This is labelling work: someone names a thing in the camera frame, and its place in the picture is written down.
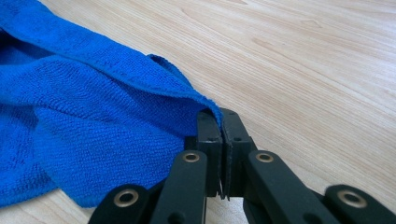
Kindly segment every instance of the blue microfiber towel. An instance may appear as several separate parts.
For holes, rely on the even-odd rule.
[[[164,179],[198,111],[219,108],[168,61],[54,16],[0,2],[0,207],[61,188],[96,206]]]

